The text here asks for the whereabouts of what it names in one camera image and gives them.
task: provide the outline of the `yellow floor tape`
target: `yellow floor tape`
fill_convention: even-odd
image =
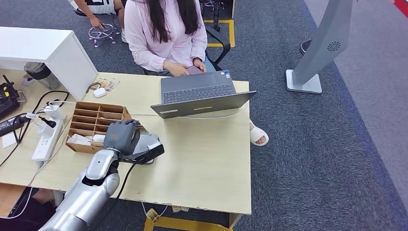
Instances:
[[[146,219],[143,231],[153,231],[154,227],[184,231],[232,231],[232,229],[213,223],[166,217],[159,218],[155,223],[150,219]]]
[[[214,20],[204,20],[205,23],[213,23]],[[235,32],[234,32],[234,20],[219,20],[219,23],[228,23],[229,28],[229,42],[231,47],[235,47]],[[208,43],[208,47],[222,47],[221,43]]]

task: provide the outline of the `laptop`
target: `laptop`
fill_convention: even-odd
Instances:
[[[162,104],[151,108],[163,119],[242,107],[256,90],[236,93],[228,70],[161,79]]]

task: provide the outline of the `long black hair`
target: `long black hair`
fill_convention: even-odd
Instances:
[[[151,32],[153,40],[157,42],[169,42],[171,40],[170,31],[166,29],[165,14],[163,8],[166,8],[165,0],[144,0],[149,9],[151,20]],[[195,0],[177,0],[178,11],[186,27],[185,34],[193,35],[201,26]]]

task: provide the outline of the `white slipper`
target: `white slipper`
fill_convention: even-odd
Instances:
[[[256,146],[264,146],[265,144],[267,144],[269,141],[269,136],[267,135],[267,133],[262,129],[258,128],[257,126],[255,126],[251,120],[249,120],[249,123],[252,124],[252,126],[254,126],[254,129],[249,131],[249,141],[251,141],[251,143],[253,143]],[[256,141],[262,138],[263,136],[265,136],[266,141],[263,142],[262,144],[257,144]]]

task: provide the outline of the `white power strip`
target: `white power strip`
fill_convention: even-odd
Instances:
[[[57,120],[53,120],[57,123],[57,125],[55,125],[54,129],[54,133],[52,134],[51,137],[46,138],[44,136],[41,136],[37,148],[34,151],[33,156],[31,157],[32,160],[34,161],[47,161],[50,157],[52,152],[54,151],[55,145],[57,143],[57,140],[59,138],[61,129],[63,127],[63,123],[62,120],[57,119]]]

